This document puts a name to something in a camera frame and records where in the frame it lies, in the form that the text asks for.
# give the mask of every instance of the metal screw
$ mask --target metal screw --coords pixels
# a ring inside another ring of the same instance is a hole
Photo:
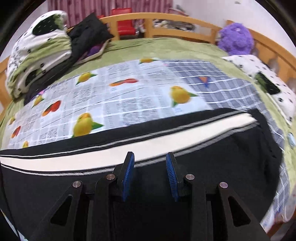
[[[115,178],[115,175],[114,175],[113,173],[111,173],[111,174],[108,174],[108,175],[106,176],[106,178],[107,178],[108,180],[113,180],[113,179]]]
[[[226,182],[220,182],[220,187],[222,188],[228,188],[228,184]]]
[[[188,180],[193,180],[195,178],[195,176],[193,174],[187,174],[185,177]]]
[[[73,187],[78,188],[81,185],[81,181],[75,181],[73,182]]]

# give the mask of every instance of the white wall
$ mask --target white wall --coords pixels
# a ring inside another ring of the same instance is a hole
[[[48,3],[45,1],[42,3],[38,8],[35,9],[34,12],[31,13],[31,15],[21,24],[21,26],[17,29],[17,31],[14,33],[8,44],[6,45],[3,53],[0,57],[0,62],[5,60],[10,54],[13,45],[15,42],[19,39],[19,37],[28,30],[28,28],[31,26],[31,24],[42,14],[48,12]]]
[[[226,20],[244,24],[277,42],[296,57],[296,47],[285,30],[255,0],[174,0],[193,18],[197,18],[219,27],[225,26]]]

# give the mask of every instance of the white polka dot pillow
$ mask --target white polka dot pillow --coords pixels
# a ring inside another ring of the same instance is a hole
[[[277,106],[281,115],[286,119],[286,122],[291,125],[296,110],[296,95],[279,77],[277,77],[276,73],[271,71],[254,55],[232,55],[223,57],[223,59],[235,64],[250,78],[254,78],[258,72],[261,72],[275,84],[281,92],[273,95],[267,93],[267,95]]]

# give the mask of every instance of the wooden bed frame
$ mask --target wooden bed frame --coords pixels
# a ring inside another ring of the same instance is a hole
[[[176,14],[167,14],[167,13],[151,13],[151,12],[140,12],[140,13],[128,13],[121,15],[113,15],[105,18],[101,18],[100,20],[103,23],[107,23],[110,32],[114,35],[112,41],[119,40],[119,33],[117,28],[117,22],[123,20],[134,20],[134,19],[143,19],[144,20],[144,28],[145,38],[153,38],[156,36],[168,36],[168,37],[179,37],[186,40],[194,41],[194,42],[207,42],[211,44],[215,44],[216,35],[220,27],[217,27],[213,24],[190,18]],[[154,19],[164,19],[164,20],[172,20],[172,21],[181,21],[186,23],[191,23],[195,25],[199,25],[201,29],[207,29],[207,33],[202,33],[206,31],[201,31],[200,33],[187,32],[176,29],[167,29],[167,28],[154,28],[153,20]],[[226,24],[230,24],[232,21],[227,20]],[[266,36],[253,31],[250,29],[250,32],[255,40],[255,46],[259,50],[259,58],[264,62],[268,63],[270,59],[275,58],[276,56],[278,64],[280,66],[280,71],[278,76],[284,81],[287,82],[289,78],[296,78],[296,58],[285,48],[274,42],[273,40],[267,38]],[[8,58],[6,58],[3,62],[0,63],[0,102],[4,107],[4,111],[0,115],[0,121],[4,116],[5,109],[11,102],[11,97],[6,91],[4,82],[6,79],[6,68],[8,63]],[[280,227],[280,224],[275,224],[273,228],[268,233],[269,236],[273,235]]]

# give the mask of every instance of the green bed sheet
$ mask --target green bed sheet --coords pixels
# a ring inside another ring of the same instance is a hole
[[[72,76],[111,64],[134,59],[156,57],[159,59],[208,60],[214,63],[219,69],[224,71],[230,77],[241,78],[252,82],[252,80],[234,64],[221,59],[221,57],[225,56],[228,56],[228,54],[215,45],[194,43],[175,38],[114,41],[109,43],[101,57],[71,68],[58,81],[62,81]],[[264,101],[267,109],[270,111],[271,116],[276,121],[278,127],[283,130],[285,137],[287,136],[288,132],[292,132],[294,136],[296,136],[296,121],[294,120],[292,127],[290,128],[269,97],[260,89],[259,86],[255,85],[255,87],[257,88],[259,95]],[[22,107],[23,99],[10,103],[9,107],[7,108],[6,114],[0,123],[0,146],[2,145],[2,138],[7,122]],[[296,183],[296,148],[291,149],[287,141],[285,142],[284,160],[287,165],[287,171],[290,180],[290,190],[292,191],[294,184]]]

